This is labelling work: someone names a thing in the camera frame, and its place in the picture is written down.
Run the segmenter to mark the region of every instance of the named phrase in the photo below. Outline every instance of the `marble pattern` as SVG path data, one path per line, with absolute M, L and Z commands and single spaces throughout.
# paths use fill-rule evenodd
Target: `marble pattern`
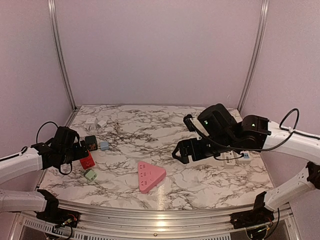
M 195 137 L 183 123 L 187 114 L 197 116 L 203 107 L 85 105 L 71 124 L 80 137 L 96 135 L 108 141 L 110 150 L 93 151 L 97 173 L 88 183 L 79 161 L 67 176 L 50 168 L 41 188 L 59 199 L 127 209 L 191 210 L 252 204 L 257 194 L 271 189 L 272 183 L 258 153 L 251 153 L 250 165 L 225 169 L 221 162 L 205 159 L 184 165 L 171 153 L 179 140 Z M 237 110 L 230 113 L 237 121 Z M 87 118 L 104 120 L 103 129 L 87 130 Z M 138 185 L 138 162 L 165 168 L 167 176 L 149 193 Z

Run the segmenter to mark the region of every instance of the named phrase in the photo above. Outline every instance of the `black cable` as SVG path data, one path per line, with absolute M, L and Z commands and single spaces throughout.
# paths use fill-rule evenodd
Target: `black cable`
M 74 233 L 74 229 L 73 229 L 73 228 L 72 228 L 72 226 L 71 226 L 71 225 L 69 225 L 69 224 L 66 224 L 66 226 L 69 226 L 69 227 L 70 227 L 70 229 L 71 229 L 70 236 L 68 236 L 68 238 L 66 238 L 66 239 L 65 239 L 65 240 L 69 240 L 69 239 L 71 239 L 72 234 Z
M 291 113 L 293 113 L 294 111 L 297 111 L 297 115 L 296 115 L 294 127 L 297 126 L 298 121 L 299 121 L 299 115 L 300 115 L 300 114 L 299 114 L 299 110 L 298 110 L 297 108 L 294 108 L 294 109 L 292 109 L 290 112 L 288 112 L 288 113 L 285 115 L 285 117 L 282 119 L 279 127 L 282 126 L 283 122 L 284 122 L 284 121 L 287 119 L 287 117 L 288 117 Z M 190 121 L 190 123 L 192 124 L 194 130 L 195 130 L 202 138 L 204 138 L 204 139 L 212 142 L 214 145 L 217 145 L 217 146 L 219 146 L 219 147 L 221 147 L 221 148 L 225 148 L 225 149 L 239 150 L 239 151 L 255 151 L 255 152 L 272 151 L 272 150 L 277 149 L 278 147 L 282 146 L 283 144 L 285 144 L 285 143 L 292 137 L 292 135 L 295 133 L 294 131 L 292 131 L 285 140 L 283 140 L 283 141 L 280 142 L 279 144 L 277 144 L 277 145 L 275 145 L 275 146 L 273 146 L 273 147 L 270 147 L 270 148 L 264 148 L 264 149 L 240 148 L 240 147 L 233 147 L 233 146 L 231 147 L 231 146 L 222 145 L 222 144 L 220 144 L 220 143 L 212 140 L 210 137 L 206 136 L 203 132 L 201 132 L 201 131 L 194 125 L 194 123 L 193 123 L 192 121 Z
M 275 232 L 276 228 L 278 227 L 279 221 L 280 221 L 280 210 L 279 210 L 279 208 L 278 208 L 278 220 L 276 221 L 276 225 L 274 226 L 274 228 L 272 229 L 272 231 L 269 233 L 269 235 L 266 236 L 264 239 L 270 238 L 270 236 Z
M 61 173 L 62 175 L 65 175 L 65 176 L 66 176 L 66 175 L 69 175 L 69 174 L 72 172 L 72 162 L 70 162 L 69 164 L 70 164 L 70 172 L 68 172 L 68 173 L 62 172 L 62 171 L 61 171 L 61 166 L 60 166 L 60 168 L 59 168 L 59 173 Z
M 274 226 L 274 223 L 271 221 L 271 219 L 270 218 L 266 218 L 267 220 L 269 220 L 269 222 L 270 222 L 270 225 L 266 225 L 266 228 L 265 229 L 260 229 L 260 228 L 262 228 L 262 227 L 256 227 L 256 228 L 254 228 L 254 229 L 249 229 L 250 231 L 252 231 L 252 230 L 257 230 L 256 232 L 252 232 L 251 233 L 251 235 L 258 235 L 258 234 L 260 234 L 262 231 L 265 231 L 266 230 L 266 232 L 265 232 L 265 235 L 264 236 L 266 236 L 267 234 L 268 234 L 268 229 L 271 229 L 273 226 Z
M 40 130 L 47 124 L 54 124 L 56 126 L 56 128 L 58 128 L 58 125 L 54 122 L 54 121 L 47 121 L 44 124 L 41 125 L 41 127 L 39 128 L 38 132 L 36 133 L 36 137 L 35 137 L 35 143 L 38 143 L 38 137 L 39 137 L 39 133 Z
M 234 158 L 220 159 L 220 158 L 217 158 L 217 157 L 215 157 L 215 156 L 213 156 L 213 158 L 214 158 L 215 160 L 218 160 L 218 161 L 225 161 L 225 160 L 241 159 L 241 158 L 243 158 L 244 156 L 245 156 L 245 154 L 244 154 L 244 153 L 241 153 L 240 156 L 237 156 L 237 157 L 234 157 Z
M 24 154 L 27 150 L 28 150 L 28 147 L 27 147 L 27 146 L 24 146 L 24 147 L 21 149 L 20 153 L 17 153 L 17 154 L 12 155 L 12 156 L 7 156 L 7 157 L 4 157 L 4 158 L 1 158 L 1 159 L 0 159 L 0 162 L 5 161 L 5 160 L 8 160 L 8 159 L 13 159 L 13 158 L 15 158 L 15 157 L 19 157 L 20 154 L 21 154 L 21 155 Z
M 299 115 L 300 115 L 299 109 L 298 109 L 298 108 L 292 109 L 290 112 L 287 113 L 287 115 L 286 115 L 286 116 L 282 119 L 282 121 L 280 122 L 280 126 L 279 126 L 279 127 L 280 127 L 281 130 L 284 130 L 284 131 L 289 132 L 289 129 L 283 127 L 282 124 L 283 124 L 284 121 L 289 117 L 289 115 L 292 114 L 292 113 L 295 112 L 295 111 L 296 111 L 296 113 L 297 113 L 297 117 L 299 118 Z M 296 131 L 296 130 L 294 130 L 293 132 L 294 132 L 295 134 L 298 134 L 298 135 L 303 136 L 303 137 L 320 140 L 320 137 L 318 137 L 318 136 L 313 136 L 313 135 L 305 134 L 305 133 L 302 133 L 302 132 L 299 132 L 299 131 Z

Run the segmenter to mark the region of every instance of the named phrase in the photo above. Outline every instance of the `aluminum frame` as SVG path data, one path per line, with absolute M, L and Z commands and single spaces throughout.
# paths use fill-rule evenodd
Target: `aluminum frame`
M 248 97 L 249 89 L 252 84 L 259 54 L 262 48 L 264 36 L 265 36 L 265 31 L 266 31 L 266 24 L 267 24 L 267 16 L 268 16 L 268 10 L 269 10 L 269 0 L 262 0 L 262 5 L 261 5 L 261 12 L 260 12 L 260 19 L 259 19 L 259 25 L 258 25 L 258 31 L 256 34 L 256 39 L 255 39 L 255 45 L 252 53 L 252 58 L 251 62 L 249 65 L 249 70 L 246 75 L 246 79 L 244 82 L 244 86 L 242 89 L 241 97 L 239 99 L 239 103 L 237 106 L 237 109 L 239 113 L 242 113 L 242 110 L 244 108 L 246 99 Z
M 72 89 L 71 89 L 71 85 L 70 85 L 70 81 L 67 73 L 66 63 L 64 60 L 64 55 L 61 47 L 55 0 L 48 0 L 48 8 L 50 13 L 54 45 L 55 45 L 55 50 L 57 53 L 57 58 L 60 66 L 62 79 L 63 79 L 63 85 L 64 85 L 66 95 L 70 104 L 70 108 L 72 111 L 75 111 L 77 109 L 77 105 L 76 105 L 74 95 L 72 93 Z
M 72 93 L 63 57 L 55 0 L 48 0 L 48 8 L 63 84 L 72 110 L 66 123 L 66 125 L 69 126 L 76 116 L 78 108 Z M 241 112 L 244 107 L 253 81 L 265 34 L 268 9 L 269 0 L 262 0 L 254 51 L 237 107 L 239 112 Z M 37 188 L 39 188 L 45 174 L 46 171 L 43 171 Z M 253 207 L 253 205 L 245 205 L 218 209 L 157 211 L 101 207 L 64 200 L 60 200 L 59 206 L 64 209 L 70 209 L 81 213 L 78 228 L 75 229 L 75 233 L 101 234 L 104 236 L 107 234 L 108 236 L 122 239 L 198 239 L 236 232 L 239 231 L 239 229 L 235 230 L 230 224 L 230 214 L 246 211 Z M 301 237 L 299 235 L 298 227 L 289 204 L 285 204 L 281 207 L 280 217 L 282 220 L 285 220 L 289 239 L 300 240 Z M 52 227 L 51 223 L 36 219 L 33 212 L 17 213 L 9 235 L 10 240 L 19 239 L 21 237 L 26 220 L 40 221 L 47 226 L 47 228 Z
M 93 206 L 69 201 L 60 201 L 61 208 L 72 209 L 81 213 L 78 227 L 74 229 L 73 239 L 81 236 L 108 237 L 115 240 L 133 239 L 184 239 L 204 240 L 215 236 L 243 231 L 234 229 L 230 223 L 230 214 L 252 209 L 253 205 L 203 210 L 157 211 L 136 210 Z M 280 209 L 280 219 L 287 226 L 290 240 L 300 240 L 300 236 L 290 205 Z M 50 233 L 52 223 L 36 219 L 34 212 L 17 214 L 10 239 L 19 239 L 23 226 L 34 227 Z M 59 228 L 59 235 L 68 236 L 68 228 Z

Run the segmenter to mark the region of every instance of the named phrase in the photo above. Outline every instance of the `pink wall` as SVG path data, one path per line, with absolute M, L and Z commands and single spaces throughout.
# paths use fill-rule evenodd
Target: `pink wall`
M 279 122 L 297 107 L 301 113 L 298 129 L 320 134 L 320 2 L 271 0 L 267 21 L 242 114 Z M 278 153 L 265 153 L 263 158 L 277 186 L 306 165 L 304 160 Z M 303 240 L 320 235 L 319 199 L 317 190 L 291 202 Z
M 78 105 L 236 107 L 261 1 L 57 1 Z
M 71 114 L 58 66 L 43 0 L 0 0 L 0 157 L 35 143 L 42 123 L 64 125 Z M 44 128 L 40 140 L 55 130 Z M 30 173 L 0 186 L 31 191 L 39 173 Z M 0 238 L 7 239 L 12 214 L 0 213 Z

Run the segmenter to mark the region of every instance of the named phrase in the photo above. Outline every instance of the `white power strip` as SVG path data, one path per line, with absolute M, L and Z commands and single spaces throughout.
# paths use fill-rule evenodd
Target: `white power strip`
M 236 165 L 236 161 L 234 160 L 235 158 L 235 154 L 233 151 L 227 151 L 221 154 L 221 159 L 225 159 L 225 161 L 223 161 L 223 166 L 226 169 L 233 169 Z
M 248 151 L 243 151 L 242 153 L 244 154 L 244 156 L 241 157 L 241 158 L 236 159 L 235 160 L 236 163 L 239 164 L 239 165 L 243 165 L 243 166 L 250 164 L 251 161 L 252 161 L 250 153 Z

